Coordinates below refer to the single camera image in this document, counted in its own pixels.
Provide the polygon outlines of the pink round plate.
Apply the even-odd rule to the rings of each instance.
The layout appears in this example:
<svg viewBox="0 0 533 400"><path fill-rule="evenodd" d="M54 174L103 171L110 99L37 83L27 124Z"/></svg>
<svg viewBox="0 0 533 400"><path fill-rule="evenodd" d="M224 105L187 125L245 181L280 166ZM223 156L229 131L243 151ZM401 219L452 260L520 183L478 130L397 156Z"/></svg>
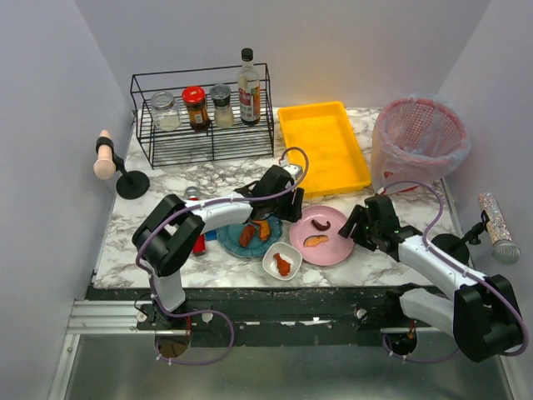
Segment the pink round plate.
<svg viewBox="0 0 533 400"><path fill-rule="evenodd" d="M330 221L331 228L325 232L320 232L311 225L312 219L321 223ZM322 205L307 207L302 210L301 219L290 227L291 245L301 253L303 259L308 263L321 267L336 265L345 260L354 248L354 242L351 239L343 238L338 234L346 220L347 217L333 207ZM329 241L317 247L303 246L306 238L321 234L327 235Z"/></svg>

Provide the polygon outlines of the teal glass plate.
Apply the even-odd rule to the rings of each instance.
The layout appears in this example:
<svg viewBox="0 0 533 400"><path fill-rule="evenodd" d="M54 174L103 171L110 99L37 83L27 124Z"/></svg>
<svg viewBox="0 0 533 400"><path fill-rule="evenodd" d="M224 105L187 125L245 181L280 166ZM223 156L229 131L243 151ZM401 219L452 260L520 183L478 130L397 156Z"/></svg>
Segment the teal glass plate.
<svg viewBox="0 0 533 400"><path fill-rule="evenodd" d="M231 255L238 258L260 258L268 250L268 248L281 239L283 234L282 221L275 217L269 217L267 221L271 226L271 236L265 242L262 242L258 237L258 226L252 222L244 224L232 224L217 229L217 241L219 244ZM241 235L242 229L251 224L256 228L255 235L250 241L248 247L241 247L238 239Z"/></svg>

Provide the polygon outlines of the grey cap salt grinder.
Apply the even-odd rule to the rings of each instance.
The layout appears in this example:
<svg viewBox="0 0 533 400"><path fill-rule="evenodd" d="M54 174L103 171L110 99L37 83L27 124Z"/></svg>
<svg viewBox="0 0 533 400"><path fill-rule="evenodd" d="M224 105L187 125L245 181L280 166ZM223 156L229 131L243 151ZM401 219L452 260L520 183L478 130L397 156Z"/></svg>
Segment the grey cap salt grinder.
<svg viewBox="0 0 533 400"><path fill-rule="evenodd" d="M231 128L234 124L234 115L231 106L231 88L223 83L214 85L210 91L214 104L215 124L220 129Z"/></svg>

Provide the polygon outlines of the dark sauce glass bottle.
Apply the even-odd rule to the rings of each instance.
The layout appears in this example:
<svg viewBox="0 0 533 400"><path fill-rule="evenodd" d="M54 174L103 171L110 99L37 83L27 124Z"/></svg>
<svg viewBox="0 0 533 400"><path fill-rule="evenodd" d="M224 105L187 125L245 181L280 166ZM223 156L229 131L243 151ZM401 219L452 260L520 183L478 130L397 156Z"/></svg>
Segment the dark sauce glass bottle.
<svg viewBox="0 0 533 400"><path fill-rule="evenodd" d="M256 125L261 119L261 89L259 73L253 65L253 50L241 50L242 68L237 75L240 117L246 125Z"/></svg>

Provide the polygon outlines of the red lid sauce jar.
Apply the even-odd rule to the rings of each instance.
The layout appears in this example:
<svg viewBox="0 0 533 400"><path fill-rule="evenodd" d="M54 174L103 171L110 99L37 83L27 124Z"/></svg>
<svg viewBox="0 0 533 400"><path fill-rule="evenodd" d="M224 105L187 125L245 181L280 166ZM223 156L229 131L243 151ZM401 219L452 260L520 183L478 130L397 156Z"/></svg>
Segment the red lid sauce jar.
<svg viewBox="0 0 533 400"><path fill-rule="evenodd" d="M187 109L191 127L197 132L206 131L211 120L207 113L207 98L203 88L186 87L182 92L182 101Z"/></svg>

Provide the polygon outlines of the clear glass salt jar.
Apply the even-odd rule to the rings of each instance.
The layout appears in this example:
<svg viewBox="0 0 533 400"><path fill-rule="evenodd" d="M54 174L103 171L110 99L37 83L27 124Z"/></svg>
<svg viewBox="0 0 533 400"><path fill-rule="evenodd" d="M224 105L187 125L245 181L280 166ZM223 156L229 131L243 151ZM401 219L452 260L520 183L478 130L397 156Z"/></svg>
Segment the clear glass salt jar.
<svg viewBox="0 0 533 400"><path fill-rule="evenodd" d="M171 92L155 92L151 97L151 115L156 128L172 132L181 125L177 100Z"/></svg>

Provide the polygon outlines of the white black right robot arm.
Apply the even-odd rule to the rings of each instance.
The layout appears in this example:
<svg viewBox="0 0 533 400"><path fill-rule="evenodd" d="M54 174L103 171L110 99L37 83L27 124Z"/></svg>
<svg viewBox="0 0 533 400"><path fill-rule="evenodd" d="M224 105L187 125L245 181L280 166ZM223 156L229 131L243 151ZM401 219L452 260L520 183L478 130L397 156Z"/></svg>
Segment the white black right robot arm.
<svg viewBox="0 0 533 400"><path fill-rule="evenodd" d="M387 254L436 286L440 296L413 285L398 288L397 307L405 317L451 336L471 361L515 357L528 348L530 334L511 282L468 267L429 242L426 232L402 226L388 196L356 205L338 233Z"/></svg>

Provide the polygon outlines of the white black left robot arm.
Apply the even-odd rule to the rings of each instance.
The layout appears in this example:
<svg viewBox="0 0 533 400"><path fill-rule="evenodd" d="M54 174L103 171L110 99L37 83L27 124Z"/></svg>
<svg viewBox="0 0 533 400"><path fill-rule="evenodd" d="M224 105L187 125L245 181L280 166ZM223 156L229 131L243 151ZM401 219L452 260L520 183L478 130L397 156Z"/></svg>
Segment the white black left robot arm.
<svg viewBox="0 0 533 400"><path fill-rule="evenodd" d="M304 194L299 184L307 170L296 164L274 165L260 180L210 200L165 196L132 236L136 264L147 271L159 308L169 313L185 302L180 269L202 234L270 217L298 221Z"/></svg>

